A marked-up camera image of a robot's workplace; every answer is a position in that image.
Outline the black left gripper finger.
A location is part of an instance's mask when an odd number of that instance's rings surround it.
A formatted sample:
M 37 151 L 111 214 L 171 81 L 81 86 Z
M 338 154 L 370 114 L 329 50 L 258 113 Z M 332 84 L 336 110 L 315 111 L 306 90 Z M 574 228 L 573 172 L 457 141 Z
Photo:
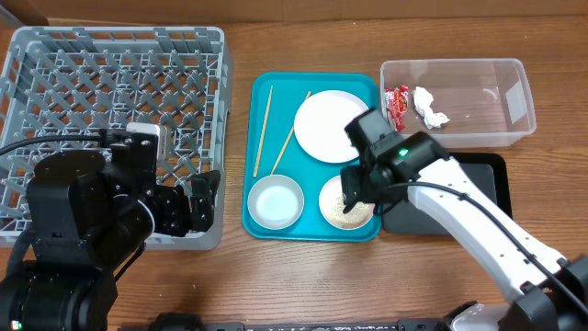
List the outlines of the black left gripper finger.
M 193 197 L 215 198 L 221 183 L 220 170 L 210 170 L 190 179 Z
M 197 232 L 207 232 L 214 222 L 214 204 L 211 197 L 193 196 L 189 200 L 191 229 Z

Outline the white bowl with rice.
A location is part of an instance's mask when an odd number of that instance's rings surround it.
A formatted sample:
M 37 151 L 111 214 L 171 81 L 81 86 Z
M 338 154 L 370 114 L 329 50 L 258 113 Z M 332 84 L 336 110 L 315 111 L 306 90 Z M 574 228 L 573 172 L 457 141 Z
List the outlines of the white bowl with rice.
M 319 196 L 319 208 L 323 218 L 332 226 L 343 230 L 355 230 L 373 216 L 375 205 L 358 202 L 354 208 L 344 213 L 344 197 L 341 177 L 333 177 L 322 187 Z

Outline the grey bowl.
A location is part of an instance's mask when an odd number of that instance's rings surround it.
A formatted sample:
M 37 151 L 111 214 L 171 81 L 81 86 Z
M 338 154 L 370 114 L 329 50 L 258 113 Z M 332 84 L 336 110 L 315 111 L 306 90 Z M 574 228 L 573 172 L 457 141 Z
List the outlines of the grey bowl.
M 304 209 L 300 185 L 290 177 L 269 175 L 259 179 L 247 196 L 247 210 L 253 220 L 268 230 L 286 229 Z

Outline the red snack wrapper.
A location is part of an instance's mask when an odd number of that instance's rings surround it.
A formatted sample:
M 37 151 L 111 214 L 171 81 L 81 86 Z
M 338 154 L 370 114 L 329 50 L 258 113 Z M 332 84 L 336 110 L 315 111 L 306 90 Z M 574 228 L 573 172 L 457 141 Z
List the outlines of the red snack wrapper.
M 408 109 L 409 87 L 402 85 L 384 90 L 384 115 L 389 124 L 396 130 L 405 128 L 404 115 Z

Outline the white tissue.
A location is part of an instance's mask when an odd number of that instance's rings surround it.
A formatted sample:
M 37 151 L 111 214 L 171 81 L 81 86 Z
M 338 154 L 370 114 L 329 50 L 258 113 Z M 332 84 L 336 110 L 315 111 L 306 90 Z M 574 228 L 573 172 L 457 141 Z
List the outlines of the white tissue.
M 450 122 L 449 117 L 442 112 L 433 111 L 433 95 L 425 88 L 417 86 L 413 90 L 413 104 L 417 113 L 423 118 L 424 125 L 428 130 L 440 129 Z

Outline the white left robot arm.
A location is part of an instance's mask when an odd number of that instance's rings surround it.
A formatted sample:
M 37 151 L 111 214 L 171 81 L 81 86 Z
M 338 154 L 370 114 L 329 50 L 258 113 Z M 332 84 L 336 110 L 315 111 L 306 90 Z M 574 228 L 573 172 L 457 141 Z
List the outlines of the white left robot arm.
M 31 223 L 14 243 L 1 283 L 4 330 L 104 330 L 117 283 L 154 233 L 212 227 L 221 172 L 193 177 L 190 191 L 156 181 L 161 133 L 101 130 L 109 149 L 73 150 L 36 164 L 27 185 Z

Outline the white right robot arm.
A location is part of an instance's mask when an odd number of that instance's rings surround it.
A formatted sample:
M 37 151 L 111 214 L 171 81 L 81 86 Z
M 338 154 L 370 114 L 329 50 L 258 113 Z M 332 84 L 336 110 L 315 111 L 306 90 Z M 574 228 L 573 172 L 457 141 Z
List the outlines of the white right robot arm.
M 369 109 L 345 126 L 358 165 L 341 171 L 345 209 L 402 200 L 443 226 L 485 269 L 507 304 L 461 305 L 438 330 L 584 330 L 587 259 L 570 261 L 538 241 L 487 198 L 449 151 L 425 132 L 402 138 Z

